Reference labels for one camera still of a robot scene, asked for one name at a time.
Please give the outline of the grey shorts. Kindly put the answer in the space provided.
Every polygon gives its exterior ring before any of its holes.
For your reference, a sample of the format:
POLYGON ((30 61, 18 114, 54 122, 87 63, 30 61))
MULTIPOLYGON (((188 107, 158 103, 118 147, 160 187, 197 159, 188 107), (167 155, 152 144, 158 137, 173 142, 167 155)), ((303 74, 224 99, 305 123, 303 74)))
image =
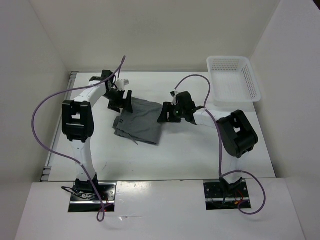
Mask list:
POLYGON ((133 97, 133 113, 124 110, 115 118, 114 134, 135 143, 158 145, 162 135, 162 125, 158 123, 162 108, 157 102, 133 97))

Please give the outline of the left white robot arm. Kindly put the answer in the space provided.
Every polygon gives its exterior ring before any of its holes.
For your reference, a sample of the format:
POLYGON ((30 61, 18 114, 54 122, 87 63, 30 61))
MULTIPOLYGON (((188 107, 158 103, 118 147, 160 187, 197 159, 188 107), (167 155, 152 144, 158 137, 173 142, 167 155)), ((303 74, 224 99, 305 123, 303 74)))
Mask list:
POLYGON ((95 130, 93 107, 104 97, 109 100, 110 110, 119 113, 123 109, 132 114, 132 91, 125 91, 128 84, 129 80, 103 70, 100 77, 89 80, 89 85, 77 97, 62 103, 62 133, 70 142, 77 169, 71 192, 80 198, 94 200, 100 194, 91 153, 91 137, 95 130))

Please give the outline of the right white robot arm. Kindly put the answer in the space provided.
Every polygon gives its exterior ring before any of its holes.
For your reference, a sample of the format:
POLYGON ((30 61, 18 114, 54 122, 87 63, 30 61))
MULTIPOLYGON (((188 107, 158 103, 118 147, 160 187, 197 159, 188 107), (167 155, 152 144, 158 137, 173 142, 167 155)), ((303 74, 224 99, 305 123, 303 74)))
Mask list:
POLYGON ((219 191, 225 197, 230 197, 237 191, 241 179, 234 182, 224 179, 222 174, 223 149, 234 157, 241 158, 245 153, 254 149, 258 143, 258 135, 242 110, 231 113, 215 111, 197 106, 187 91, 178 93, 172 91, 172 102, 164 102, 158 123, 180 123, 182 119, 193 125, 201 125, 217 130, 218 134, 218 174, 219 191))

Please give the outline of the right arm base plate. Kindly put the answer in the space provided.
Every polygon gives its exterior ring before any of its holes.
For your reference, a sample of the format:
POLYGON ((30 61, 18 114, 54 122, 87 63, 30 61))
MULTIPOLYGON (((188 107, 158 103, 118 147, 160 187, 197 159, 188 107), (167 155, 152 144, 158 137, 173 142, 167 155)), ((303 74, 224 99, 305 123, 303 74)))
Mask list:
POLYGON ((218 179, 203 182, 205 207, 207 211, 251 209, 247 183, 243 179, 239 186, 230 191, 223 190, 218 179))

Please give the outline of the white plastic basket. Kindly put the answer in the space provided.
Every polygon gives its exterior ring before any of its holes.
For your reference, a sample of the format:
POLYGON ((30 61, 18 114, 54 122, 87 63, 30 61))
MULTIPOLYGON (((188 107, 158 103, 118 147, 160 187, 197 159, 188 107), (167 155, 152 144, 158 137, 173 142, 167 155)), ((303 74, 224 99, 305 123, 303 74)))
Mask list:
POLYGON ((256 103, 261 100, 261 92, 248 58, 209 56, 206 63, 216 106, 256 103))

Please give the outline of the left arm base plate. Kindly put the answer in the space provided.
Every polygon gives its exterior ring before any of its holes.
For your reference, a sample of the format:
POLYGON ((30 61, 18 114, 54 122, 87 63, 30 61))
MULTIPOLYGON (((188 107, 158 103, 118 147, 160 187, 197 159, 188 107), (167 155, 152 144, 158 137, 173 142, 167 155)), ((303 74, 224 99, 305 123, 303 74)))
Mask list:
MULTIPOLYGON (((116 189, 116 182, 100 182, 97 187, 105 206, 105 212, 115 211, 116 189)), ((69 213, 97 213, 101 209, 101 202, 94 192, 76 192, 74 186, 67 188, 67 191, 71 193, 69 213)))

